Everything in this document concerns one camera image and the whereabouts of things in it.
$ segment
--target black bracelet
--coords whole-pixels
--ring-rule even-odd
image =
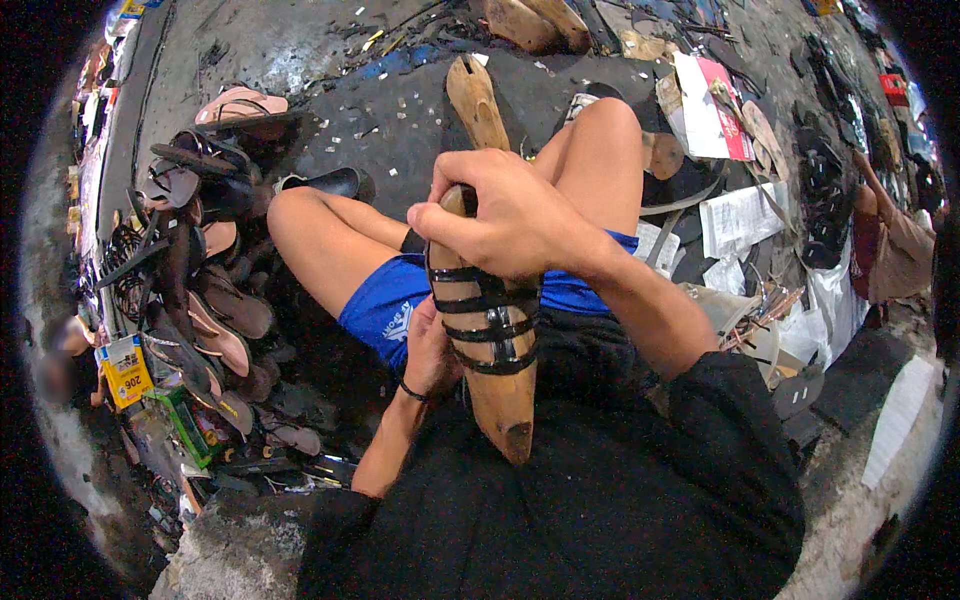
[[[403,388],[403,391],[406,392],[409,397],[415,398],[420,402],[423,402],[424,404],[428,404],[430,402],[430,398],[428,398],[427,396],[424,396],[423,394],[417,394],[416,392],[408,388],[407,384],[404,383],[402,378],[400,379],[400,387]]]

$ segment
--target blue shorts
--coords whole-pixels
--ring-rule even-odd
[[[607,233],[626,252],[636,251],[637,238],[616,231]],[[407,358],[410,315],[429,295],[423,254],[401,254],[380,265],[360,284],[337,323],[376,350],[391,371],[399,372]],[[543,276],[540,305],[585,315],[610,313],[582,279],[564,271],[549,271]]]

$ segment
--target black sleeve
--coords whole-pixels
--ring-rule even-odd
[[[344,558],[370,530],[378,506],[379,500],[358,492],[319,494],[303,547],[298,598],[344,597],[351,575]]]
[[[672,382],[670,416],[677,435],[666,456],[707,494],[708,519],[792,570],[803,545],[803,499],[756,361],[704,355]]]

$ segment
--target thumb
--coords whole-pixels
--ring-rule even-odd
[[[457,216],[436,203],[411,206],[407,210],[407,223],[420,237],[439,242],[456,252],[475,239],[479,234],[478,228],[482,227],[476,219]]]

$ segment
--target white logo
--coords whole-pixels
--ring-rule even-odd
[[[384,327],[383,337],[388,340],[399,340],[401,342],[407,339],[407,330],[410,328],[410,315],[412,315],[413,312],[414,307],[410,305],[410,302],[404,302],[403,305],[400,306],[400,312],[396,313],[393,320]]]

